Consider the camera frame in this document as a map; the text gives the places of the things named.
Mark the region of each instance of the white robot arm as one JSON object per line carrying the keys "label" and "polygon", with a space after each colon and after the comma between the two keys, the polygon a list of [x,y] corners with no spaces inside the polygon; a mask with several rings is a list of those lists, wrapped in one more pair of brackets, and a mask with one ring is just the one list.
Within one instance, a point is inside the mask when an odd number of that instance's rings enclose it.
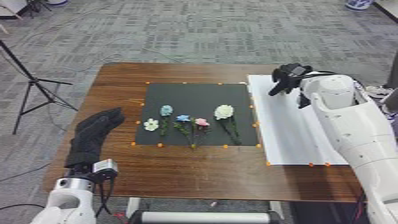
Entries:
{"label": "white robot arm", "polygon": [[304,70],[298,66],[289,72],[277,71],[279,86],[270,95],[300,87],[300,103],[312,106],[330,144],[362,185],[369,221],[396,224],[398,149],[389,121],[353,79]]}

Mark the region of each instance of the tripod stand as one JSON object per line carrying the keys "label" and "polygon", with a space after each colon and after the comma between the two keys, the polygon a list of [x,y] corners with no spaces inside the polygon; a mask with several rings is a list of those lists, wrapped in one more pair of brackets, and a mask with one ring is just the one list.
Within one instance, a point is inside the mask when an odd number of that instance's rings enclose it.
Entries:
{"label": "tripod stand", "polygon": [[[53,81],[53,80],[48,80],[48,79],[37,79],[37,78],[32,76],[32,74],[30,74],[30,72],[28,72],[28,70],[26,70],[26,68],[25,68],[25,66],[23,66],[23,64],[21,64],[21,62],[19,62],[19,60],[17,60],[17,58],[16,58],[16,56],[14,56],[14,54],[12,54],[12,52],[10,52],[10,49],[9,49],[9,47],[5,46],[2,40],[0,40],[0,47],[3,48],[3,51],[5,51],[5,53],[7,53],[9,57],[10,57],[10,59],[12,59],[14,63],[16,63],[16,65],[17,65],[21,71],[23,71],[23,75],[25,75],[25,77],[28,78],[28,87],[26,87],[26,92],[25,92],[25,97],[23,97],[23,102],[21,102],[21,108],[19,108],[19,113],[17,113],[17,118],[16,118],[14,131],[12,131],[12,135],[14,135],[14,134],[16,134],[16,130],[17,130],[17,126],[19,126],[19,122],[21,122],[21,116],[23,116],[26,113],[30,113],[35,109],[39,109],[41,107],[44,107],[49,103],[55,103],[57,105],[60,105],[62,107],[73,109],[74,111],[76,111],[78,109],[76,109],[76,108],[73,107],[73,105],[65,102],[65,100],[57,96],[57,94],[51,92],[51,90],[41,85],[41,82],[49,82],[49,83],[55,83],[57,85],[60,85],[60,84],[64,84],[64,85],[71,85],[71,83],[67,83],[67,82],[58,82],[58,81]],[[28,100],[28,94],[30,94],[32,87],[35,87],[35,88],[39,89],[39,92],[42,93],[42,95],[44,95],[44,97],[46,97],[46,102],[41,103],[41,104],[39,104],[33,108],[30,108],[28,110],[25,110],[26,100]]]}

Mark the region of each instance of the black cloth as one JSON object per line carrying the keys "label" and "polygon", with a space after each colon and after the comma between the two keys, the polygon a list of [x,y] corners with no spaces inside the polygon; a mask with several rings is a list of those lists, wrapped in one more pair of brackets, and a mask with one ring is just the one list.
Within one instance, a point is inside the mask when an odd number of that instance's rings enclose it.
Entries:
{"label": "black cloth", "polygon": [[121,108],[96,113],[76,125],[65,168],[92,165],[99,161],[103,141],[112,129],[124,122]]}
{"label": "black cloth", "polygon": [[[174,112],[170,115],[167,136],[160,137],[160,129],[154,132],[145,131],[144,122],[149,118],[160,120],[160,108],[163,105],[172,106]],[[186,138],[172,127],[172,122],[177,115],[190,115],[195,118],[204,118],[209,122],[209,132],[199,138],[199,145],[234,145],[213,117],[215,108],[220,105],[231,105],[234,108],[241,145],[254,146],[257,144],[257,133],[256,128],[252,128],[254,111],[250,109],[247,86],[241,84],[151,84],[145,92],[145,106],[142,109],[142,122],[135,135],[135,143],[138,145],[156,145],[158,143],[165,145],[188,145]]]}

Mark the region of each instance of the white sheet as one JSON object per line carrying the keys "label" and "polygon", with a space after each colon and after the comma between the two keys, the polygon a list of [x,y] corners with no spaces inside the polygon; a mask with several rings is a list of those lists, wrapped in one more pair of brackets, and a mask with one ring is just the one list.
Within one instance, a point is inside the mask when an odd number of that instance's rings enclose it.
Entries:
{"label": "white sheet", "polygon": [[248,75],[266,160],[272,165],[346,164],[332,149],[312,107],[298,109],[298,89],[268,96],[270,75]]}

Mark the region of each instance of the gray carpet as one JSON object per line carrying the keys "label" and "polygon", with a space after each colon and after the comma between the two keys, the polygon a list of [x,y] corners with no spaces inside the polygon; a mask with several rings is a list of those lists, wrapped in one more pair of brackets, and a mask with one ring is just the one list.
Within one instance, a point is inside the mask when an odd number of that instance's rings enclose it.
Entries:
{"label": "gray carpet", "polygon": [[[398,46],[398,26],[375,7],[352,12],[341,0],[71,0],[23,21],[2,21],[0,33],[35,75],[74,85],[58,93],[78,107],[106,62],[282,64],[353,74],[366,84],[385,81]],[[10,135],[25,78],[0,59],[0,179],[51,161],[74,112],[57,105],[23,117]],[[32,94],[30,106],[41,102]],[[0,206],[41,203],[44,170],[0,183]],[[208,201],[149,200],[161,208],[209,209]],[[266,209],[236,202],[220,209]],[[126,199],[112,199],[122,211]],[[0,223],[28,223],[35,208],[0,212]],[[97,223],[117,223],[101,216]]]}

